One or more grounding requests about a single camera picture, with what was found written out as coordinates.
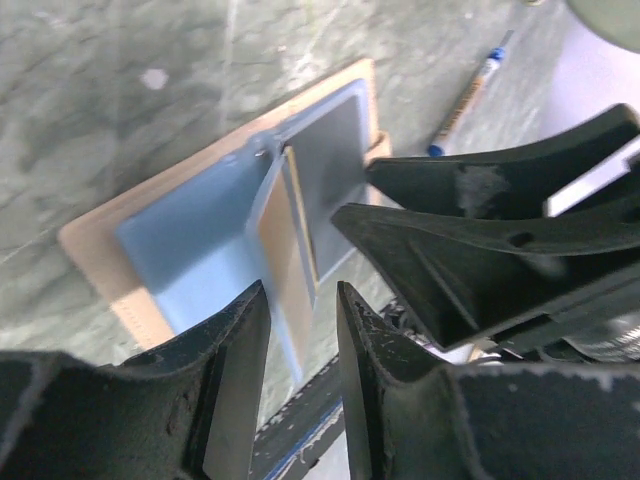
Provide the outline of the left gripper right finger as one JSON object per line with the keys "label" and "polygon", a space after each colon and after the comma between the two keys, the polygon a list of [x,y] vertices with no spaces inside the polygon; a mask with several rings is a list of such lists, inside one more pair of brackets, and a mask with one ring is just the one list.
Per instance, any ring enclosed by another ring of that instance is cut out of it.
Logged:
{"label": "left gripper right finger", "polygon": [[635,364],[454,365],[336,291],[355,479],[635,479]]}

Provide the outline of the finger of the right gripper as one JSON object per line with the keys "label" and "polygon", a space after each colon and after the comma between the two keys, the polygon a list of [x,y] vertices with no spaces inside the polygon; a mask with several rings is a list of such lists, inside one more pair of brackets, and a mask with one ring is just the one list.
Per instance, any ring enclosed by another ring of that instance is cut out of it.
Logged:
{"label": "finger of the right gripper", "polygon": [[348,204],[333,222],[445,350],[532,350],[639,307],[635,197],[525,220]]}
{"label": "finger of the right gripper", "polygon": [[420,213],[474,219],[543,216],[543,203],[639,135],[639,117],[618,104],[550,138],[498,151],[374,160],[370,185]]}

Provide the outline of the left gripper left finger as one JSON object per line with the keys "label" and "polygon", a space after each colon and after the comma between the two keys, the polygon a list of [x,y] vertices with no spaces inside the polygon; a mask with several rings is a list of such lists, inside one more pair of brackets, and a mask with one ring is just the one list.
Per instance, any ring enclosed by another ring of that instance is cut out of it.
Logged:
{"label": "left gripper left finger", "polygon": [[245,479],[271,322],[255,282],[227,307],[113,366],[1,355],[5,479]]}

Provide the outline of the beige card holder wallet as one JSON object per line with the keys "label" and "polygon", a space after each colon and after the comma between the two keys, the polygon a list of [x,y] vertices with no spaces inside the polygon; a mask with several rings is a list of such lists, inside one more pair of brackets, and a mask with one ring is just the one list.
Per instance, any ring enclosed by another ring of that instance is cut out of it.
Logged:
{"label": "beige card holder wallet", "polygon": [[139,345],[156,347],[229,304],[267,271],[257,235],[262,186],[282,131],[334,93],[364,97],[366,164],[391,151],[379,127],[375,65],[326,77],[188,159],[65,225],[65,253]]}

